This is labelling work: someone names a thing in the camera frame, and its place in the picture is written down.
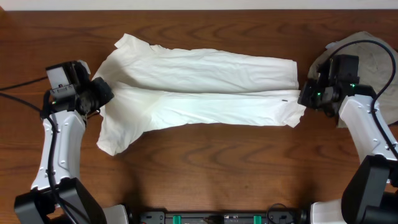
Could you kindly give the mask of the white t-shirt with black print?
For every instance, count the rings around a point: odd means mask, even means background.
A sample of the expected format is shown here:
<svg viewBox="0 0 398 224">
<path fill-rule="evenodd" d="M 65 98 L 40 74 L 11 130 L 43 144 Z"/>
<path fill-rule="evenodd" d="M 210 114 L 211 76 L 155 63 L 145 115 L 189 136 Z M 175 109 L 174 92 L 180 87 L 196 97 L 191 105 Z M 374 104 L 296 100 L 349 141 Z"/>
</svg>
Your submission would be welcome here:
<svg viewBox="0 0 398 224">
<path fill-rule="evenodd" d="M 216 49 L 167 49 L 124 34 L 96 72 L 114 98 L 97 145 L 125 151 L 144 133 L 186 124 L 290 126 L 305 107 L 293 60 Z"/>
</svg>

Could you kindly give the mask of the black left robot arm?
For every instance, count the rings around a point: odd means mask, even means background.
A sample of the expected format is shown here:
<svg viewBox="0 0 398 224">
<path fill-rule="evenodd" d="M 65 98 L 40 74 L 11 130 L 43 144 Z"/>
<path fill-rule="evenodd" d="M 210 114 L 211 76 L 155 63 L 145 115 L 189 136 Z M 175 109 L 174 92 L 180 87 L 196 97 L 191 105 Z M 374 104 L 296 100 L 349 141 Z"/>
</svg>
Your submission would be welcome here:
<svg viewBox="0 0 398 224">
<path fill-rule="evenodd" d="M 16 197 L 21 223 L 129 223 L 124 205 L 102 208 L 80 181 L 81 141 L 87 119 L 110 102 L 102 78 L 90 79 L 86 62 L 74 60 L 46 69 L 51 89 L 40 117 L 45 131 L 39 171 L 30 191 Z"/>
</svg>

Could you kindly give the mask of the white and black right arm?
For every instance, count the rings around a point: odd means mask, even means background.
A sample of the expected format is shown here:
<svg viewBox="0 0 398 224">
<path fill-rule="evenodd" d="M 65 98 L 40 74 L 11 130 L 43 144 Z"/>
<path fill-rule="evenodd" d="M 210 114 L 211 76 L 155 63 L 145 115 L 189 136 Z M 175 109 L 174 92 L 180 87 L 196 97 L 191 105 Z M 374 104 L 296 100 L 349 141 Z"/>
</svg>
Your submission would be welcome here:
<svg viewBox="0 0 398 224">
<path fill-rule="evenodd" d="M 359 84 L 359 58 L 335 55 L 304 84 L 298 103 L 339 117 L 347 126 L 360 166 L 338 200 L 315 202 L 310 223 L 397 223 L 397 142 L 379 112 L 376 93 Z"/>
</svg>

